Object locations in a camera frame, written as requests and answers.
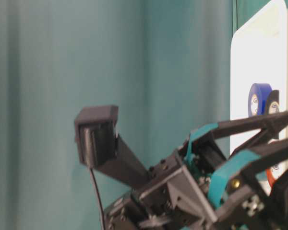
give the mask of bolt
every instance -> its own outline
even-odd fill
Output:
[[[239,181],[238,179],[233,179],[233,180],[231,181],[231,186],[232,186],[233,188],[239,188],[239,186],[240,186],[240,181]]]

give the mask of black cable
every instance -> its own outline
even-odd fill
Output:
[[[101,230],[105,230],[104,210],[102,208],[102,204],[101,204],[101,199],[100,199],[100,195],[99,195],[99,191],[98,191],[96,178],[94,176],[93,169],[89,168],[89,171],[90,171],[90,174],[91,174],[91,181],[92,181],[92,184],[93,184],[93,187],[94,187],[96,200],[98,202]]]

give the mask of tape roll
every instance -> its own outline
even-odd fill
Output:
[[[279,91],[278,90],[272,90],[268,98],[265,102],[265,107],[264,107],[264,114],[275,114],[279,112]],[[273,139],[278,140],[279,135],[276,134]]]
[[[271,91],[271,86],[266,83],[254,83],[251,86],[248,101],[249,117],[264,114],[265,102]]]

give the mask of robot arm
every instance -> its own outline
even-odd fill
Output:
[[[149,170],[116,134],[117,114],[116,106],[91,107],[75,120],[80,162],[132,188],[105,209],[107,230],[288,230],[288,170],[270,196],[256,179],[288,159],[288,139],[267,144],[288,112],[203,126]],[[215,143],[254,129],[229,160]]]

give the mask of black 3d-printed part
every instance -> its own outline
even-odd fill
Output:
[[[117,106],[108,105],[87,107],[78,114],[74,121],[75,142],[82,164],[95,168],[114,157],[118,111]]]

